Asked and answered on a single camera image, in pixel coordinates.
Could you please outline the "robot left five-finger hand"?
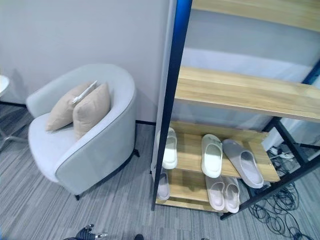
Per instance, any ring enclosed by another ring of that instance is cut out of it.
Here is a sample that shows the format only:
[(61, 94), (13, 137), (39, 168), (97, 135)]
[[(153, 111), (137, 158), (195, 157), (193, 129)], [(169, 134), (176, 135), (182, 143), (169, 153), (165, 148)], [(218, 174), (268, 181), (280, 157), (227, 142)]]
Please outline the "robot left five-finger hand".
[(107, 232), (93, 233), (94, 225), (89, 224), (82, 228), (74, 237), (76, 240), (102, 240), (108, 236)]

